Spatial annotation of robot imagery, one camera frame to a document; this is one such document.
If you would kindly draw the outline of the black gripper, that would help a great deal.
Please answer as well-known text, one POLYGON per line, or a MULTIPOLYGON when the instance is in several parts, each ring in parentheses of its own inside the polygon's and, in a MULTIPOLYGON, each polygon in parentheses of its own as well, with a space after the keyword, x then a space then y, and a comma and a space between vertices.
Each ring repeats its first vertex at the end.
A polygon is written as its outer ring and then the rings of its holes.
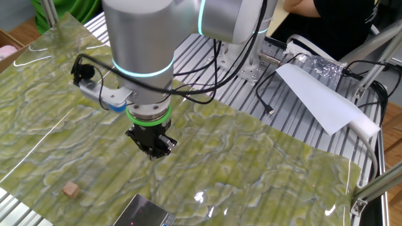
POLYGON ((162 122, 161 124, 149 127, 133 124, 126 131, 126 135, 150 159, 162 158, 168 156, 177 144, 176 140, 166 136, 166 131, 170 126, 171 122, 162 122))

